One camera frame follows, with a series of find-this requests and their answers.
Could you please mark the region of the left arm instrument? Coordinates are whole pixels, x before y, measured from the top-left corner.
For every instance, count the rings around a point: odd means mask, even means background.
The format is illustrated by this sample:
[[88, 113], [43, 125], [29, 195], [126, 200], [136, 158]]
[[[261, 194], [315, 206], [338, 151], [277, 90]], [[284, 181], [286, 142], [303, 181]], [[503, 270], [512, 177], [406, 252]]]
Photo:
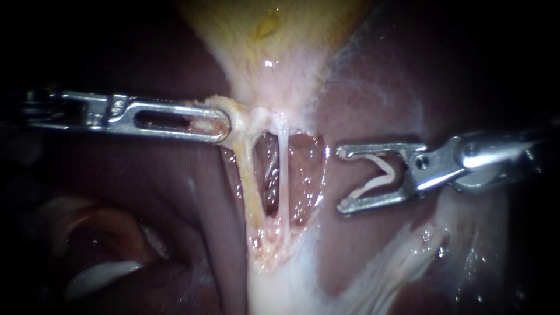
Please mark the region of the left arm instrument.
[[30, 128], [100, 131], [120, 114], [130, 97], [63, 90], [31, 90], [24, 97], [24, 121]]

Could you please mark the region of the right arm instrument jaw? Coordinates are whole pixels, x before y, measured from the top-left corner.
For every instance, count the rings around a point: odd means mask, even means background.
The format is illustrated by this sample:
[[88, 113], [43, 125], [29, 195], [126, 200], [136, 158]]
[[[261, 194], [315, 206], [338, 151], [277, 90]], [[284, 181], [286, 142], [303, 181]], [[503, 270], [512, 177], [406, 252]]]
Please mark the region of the right arm instrument jaw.
[[374, 180], [370, 180], [363, 187], [354, 189], [347, 197], [343, 198], [337, 205], [337, 212], [343, 216], [361, 214], [367, 211], [378, 210], [381, 208], [392, 207], [417, 197], [417, 187], [414, 180], [403, 180], [401, 186], [392, 192], [377, 194], [365, 197], [365, 194], [377, 186], [373, 185]]
[[357, 145], [341, 145], [336, 148], [336, 157], [342, 160], [352, 160], [357, 158], [365, 158], [366, 155], [381, 156], [388, 152], [399, 154], [403, 161], [407, 164], [417, 163], [419, 165], [427, 164], [426, 145], [422, 143], [369, 143]]

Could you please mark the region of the right arm instrument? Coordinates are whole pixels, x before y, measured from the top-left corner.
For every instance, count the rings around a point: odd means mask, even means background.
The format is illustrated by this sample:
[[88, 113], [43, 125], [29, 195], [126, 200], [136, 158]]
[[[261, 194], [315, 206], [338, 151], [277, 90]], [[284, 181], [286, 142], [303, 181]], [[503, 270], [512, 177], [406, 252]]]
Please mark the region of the right arm instrument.
[[537, 131], [480, 131], [450, 138], [434, 150], [420, 150], [407, 160], [403, 187], [413, 196], [449, 185], [478, 193], [511, 184], [531, 171], [533, 149], [543, 144]]

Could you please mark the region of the left arm instrument jaw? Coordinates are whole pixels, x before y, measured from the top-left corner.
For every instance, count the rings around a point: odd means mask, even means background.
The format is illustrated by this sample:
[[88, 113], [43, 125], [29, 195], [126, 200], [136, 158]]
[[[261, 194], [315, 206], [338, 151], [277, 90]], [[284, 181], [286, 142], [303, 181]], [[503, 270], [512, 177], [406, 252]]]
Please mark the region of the left arm instrument jaw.
[[109, 133], [178, 139], [206, 144], [224, 141], [231, 131], [228, 115], [212, 108], [135, 99], [109, 119]]

